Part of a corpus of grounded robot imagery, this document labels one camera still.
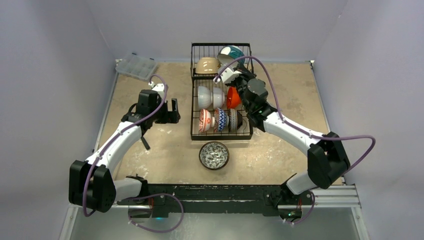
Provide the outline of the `white ribbed bowl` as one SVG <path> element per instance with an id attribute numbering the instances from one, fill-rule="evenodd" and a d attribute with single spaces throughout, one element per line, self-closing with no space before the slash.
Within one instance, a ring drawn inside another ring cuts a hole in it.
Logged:
<path id="1" fill-rule="evenodd" d="M 211 91 L 204 86 L 197 88 L 197 102 L 200 109 L 207 109 L 213 102 Z"/>

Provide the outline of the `orange white bowl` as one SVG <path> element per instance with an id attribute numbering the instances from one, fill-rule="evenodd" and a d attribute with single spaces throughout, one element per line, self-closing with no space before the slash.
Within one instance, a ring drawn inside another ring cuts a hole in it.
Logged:
<path id="1" fill-rule="evenodd" d="M 241 104 L 241 98 L 235 87 L 229 87 L 226 96 L 226 107 L 228 109 L 235 109 Z"/>

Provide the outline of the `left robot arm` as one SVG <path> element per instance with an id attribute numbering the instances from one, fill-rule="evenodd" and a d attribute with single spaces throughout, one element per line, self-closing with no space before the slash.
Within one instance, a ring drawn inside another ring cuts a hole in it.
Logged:
<path id="1" fill-rule="evenodd" d="M 69 169 L 68 200 L 71 204 L 101 213 L 114 203 L 131 199 L 138 205 L 149 199 L 148 182 L 140 176 L 114 180 L 113 171 L 138 141 L 148 149 L 144 135 L 153 124 L 177 124 L 181 118 L 178 100 L 168 109 L 164 91 L 143 89 L 138 101 L 123 115 L 112 136 L 86 160 L 75 160 Z"/>

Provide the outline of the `red patterned black bowl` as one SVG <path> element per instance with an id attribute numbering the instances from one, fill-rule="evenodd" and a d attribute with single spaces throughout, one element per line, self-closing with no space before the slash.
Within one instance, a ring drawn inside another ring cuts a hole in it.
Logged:
<path id="1" fill-rule="evenodd" d="M 228 114 L 221 108 L 216 108 L 213 113 L 214 126 L 213 131 L 215 133 L 222 132 L 229 123 Z"/>

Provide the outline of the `brown beige bowl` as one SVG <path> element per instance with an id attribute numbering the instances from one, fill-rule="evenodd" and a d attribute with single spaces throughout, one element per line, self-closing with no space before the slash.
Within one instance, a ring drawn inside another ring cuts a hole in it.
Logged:
<path id="1" fill-rule="evenodd" d="M 231 133 L 238 131 L 243 125 L 242 114 L 234 108 L 228 110 L 228 118 L 228 129 Z"/>

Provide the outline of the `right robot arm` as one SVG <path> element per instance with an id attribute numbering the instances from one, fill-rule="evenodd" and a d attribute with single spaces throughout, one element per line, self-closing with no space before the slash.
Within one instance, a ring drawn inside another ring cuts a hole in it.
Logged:
<path id="1" fill-rule="evenodd" d="M 281 138 L 307 157 L 306 172 L 295 174 L 281 185 L 280 196 L 284 202 L 292 204 L 301 193 L 314 188 L 327 189 L 350 168 L 336 133 L 313 131 L 280 115 L 267 101 L 265 82 L 254 74 L 237 70 L 229 85 L 235 87 L 253 127 Z"/>

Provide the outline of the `cream beige bowl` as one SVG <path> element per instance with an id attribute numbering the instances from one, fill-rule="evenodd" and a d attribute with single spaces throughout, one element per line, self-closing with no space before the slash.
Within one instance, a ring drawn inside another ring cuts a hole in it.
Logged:
<path id="1" fill-rule="evenodd" d="M 195 73 L 199 75 L 217 74 L 221 63 L 216 57 L 202 57 L 195 66 Z"/>

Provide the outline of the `teal white bowl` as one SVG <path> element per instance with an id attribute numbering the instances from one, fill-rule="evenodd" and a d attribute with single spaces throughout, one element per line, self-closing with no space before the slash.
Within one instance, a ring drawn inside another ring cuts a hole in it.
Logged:
<path id="1" fill-rule="evenodd" d="M 222 65 L 229 66 L 233 60 L 243 56 L 244 53 L 239 47 L 227 45 L 218 52 L 217 59 Z"/>

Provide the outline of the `red floral bowl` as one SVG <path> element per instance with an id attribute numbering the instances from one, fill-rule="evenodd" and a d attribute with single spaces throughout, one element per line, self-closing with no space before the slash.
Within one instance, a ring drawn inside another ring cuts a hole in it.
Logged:
<path id="1" fill-rule="evenodd" d="M 213 117 L 207 109 L 201 109 L 199 113 L 199 132 L 207 132 L 213 126 Z"/>

